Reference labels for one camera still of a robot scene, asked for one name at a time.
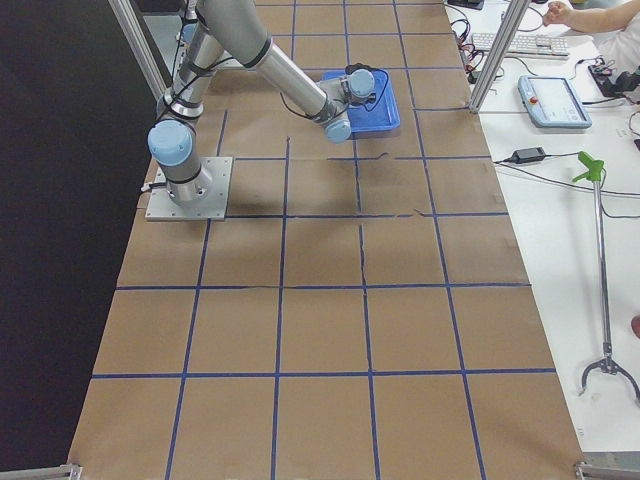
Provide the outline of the person's hand at keyboard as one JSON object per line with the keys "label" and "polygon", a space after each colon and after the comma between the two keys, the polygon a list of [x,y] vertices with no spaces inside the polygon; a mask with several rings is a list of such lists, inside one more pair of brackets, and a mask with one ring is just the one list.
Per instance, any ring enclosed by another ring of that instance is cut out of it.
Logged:
{"label": "person's hand at keyboard", "polygon": [[561,1],[550,1],[547,11],[542,17],[542,24],[547,27],[551,25],[571,26],[572,17],[575,10]]}

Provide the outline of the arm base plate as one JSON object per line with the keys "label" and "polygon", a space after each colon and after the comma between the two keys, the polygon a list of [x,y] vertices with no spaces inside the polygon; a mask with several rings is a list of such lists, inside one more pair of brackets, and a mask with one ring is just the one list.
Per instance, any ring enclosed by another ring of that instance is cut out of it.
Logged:
{"label": "arm base plate", "polygon": [[150,191],[147,221],[224,221],[227,213],[233,157],[200,157],[201,169],[193,180],[178,184],[157,168]]}

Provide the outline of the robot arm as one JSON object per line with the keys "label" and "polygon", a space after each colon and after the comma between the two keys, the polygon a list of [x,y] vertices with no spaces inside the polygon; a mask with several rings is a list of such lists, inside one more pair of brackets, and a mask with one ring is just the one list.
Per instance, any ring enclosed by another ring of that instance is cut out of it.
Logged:
{"label": "robot arm", "polygon": [[252,1],[199,1],[197,24],[184,61],[157,101],[147,141],[165,176],[169,199],[187,205],[209,194],[214,178],[196,152],[195,125],[203,96],[218,69],[234,59],[278,89],[284,105],[341,143],[352,133],[347,110],[375,101],[375,79],[366,66],[338,78],[313,81],[274,42]]}

